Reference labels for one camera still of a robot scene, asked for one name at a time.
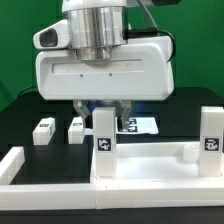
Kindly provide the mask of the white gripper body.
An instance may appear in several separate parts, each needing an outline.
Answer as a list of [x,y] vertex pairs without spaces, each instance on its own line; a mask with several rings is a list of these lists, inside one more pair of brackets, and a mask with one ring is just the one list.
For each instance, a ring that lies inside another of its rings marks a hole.
[[47,100],[164,100],[174,90],[171,53],[167,36],[131,39],[109,60],[43,51],[36,58],[38,90]]

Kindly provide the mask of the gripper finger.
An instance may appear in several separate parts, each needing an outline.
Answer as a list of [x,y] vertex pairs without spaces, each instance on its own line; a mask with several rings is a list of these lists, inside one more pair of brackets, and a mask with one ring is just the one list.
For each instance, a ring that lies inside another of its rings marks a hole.
[[77,114],[82,118],[83,126],[86,126],[86,120],[90,116],[90,111],[87,107],[87,102],[84,100],[74,100],[73,107]]
[[121,127],[123,130],[126,130],[127,125],[129,123],[129,115],[132,109],[132,102],[130,100],[123,100],[121,102],[121,106],[122,106],[122,114],[120,117]]

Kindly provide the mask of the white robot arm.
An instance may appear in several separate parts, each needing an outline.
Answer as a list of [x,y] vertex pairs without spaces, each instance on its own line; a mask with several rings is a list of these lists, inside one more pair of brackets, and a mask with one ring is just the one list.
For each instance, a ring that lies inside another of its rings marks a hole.
[[47,100],[71,100],[82,118],[85,101],[119,101],[125,129],[134,101],[166,99],[174,89],[172,34],[155,26],[131,29],[127,9],[175,5],[180,0],[63,0],[66,18],[33,37],[40,50],[36,78]]

